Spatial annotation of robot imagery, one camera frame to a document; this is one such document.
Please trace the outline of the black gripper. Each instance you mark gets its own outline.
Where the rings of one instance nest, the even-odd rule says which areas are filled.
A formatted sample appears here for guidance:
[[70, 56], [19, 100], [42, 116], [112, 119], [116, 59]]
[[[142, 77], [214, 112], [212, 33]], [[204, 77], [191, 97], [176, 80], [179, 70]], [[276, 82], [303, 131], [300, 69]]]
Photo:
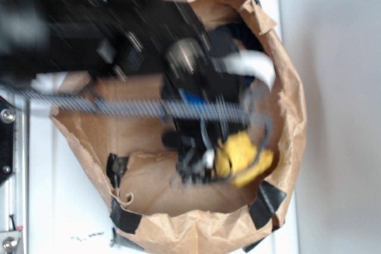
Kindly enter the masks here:
[[[205, 48], [194, 38], [174, 42], [166, 51], [164, 86], [165, 100], [178, 100], [186, 104], [211, 104], [217, 102], [239, 103], [244, 88], [252, 77], [229, 74], [219, 65], [225, 57], [239, 52], [228, 36], [212, 36], [211, 47]], [[162, 136], [163, 143], [177, 150], [176, 173], [170, 187], [186, 189], [193, 185], [219, 183], [215, 158], [219, 140], [247, 128], [242, 122], [222, 119], [175, 119], [175, 129]], [[205, 130], [213, 148], [207, 148], [201, 131]]]

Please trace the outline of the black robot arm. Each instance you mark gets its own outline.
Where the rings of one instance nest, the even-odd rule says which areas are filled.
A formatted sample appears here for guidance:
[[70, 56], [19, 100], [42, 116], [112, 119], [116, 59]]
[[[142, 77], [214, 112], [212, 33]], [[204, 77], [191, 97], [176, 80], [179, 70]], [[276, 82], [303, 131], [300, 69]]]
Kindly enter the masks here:
[[[246, 129], [242, 95], [253, 76], [229, 71], [239, 54], [229, 26], [207, 30], [191, 6], [170, 0], [1, 0], [1, 87], [67, 110], [157, 117], [177, 151], [183, 183], [227, 181], [207, 156]], [[37, 91], [40, 74], [87, 72], [92, 81], [160, 75], [156, 100], [86, 99]]]

